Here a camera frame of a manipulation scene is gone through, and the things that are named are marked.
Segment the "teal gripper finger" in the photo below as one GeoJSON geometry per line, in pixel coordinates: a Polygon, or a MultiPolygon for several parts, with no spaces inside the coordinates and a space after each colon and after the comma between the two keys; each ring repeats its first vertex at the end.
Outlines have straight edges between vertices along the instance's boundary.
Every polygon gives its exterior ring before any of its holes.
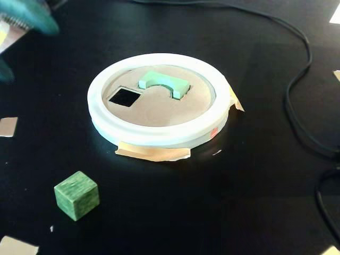
{"type": "Polygon", "coordinates": [[[1,1],[1,13],[46,35],[60,31],[53,16],[37,1],[1,1]]]}
{"type": "Polygon", "coordinates": [[[1,81],[13,81],[14,74],[6,62],[0,59],[0,80],[1,81]]]}

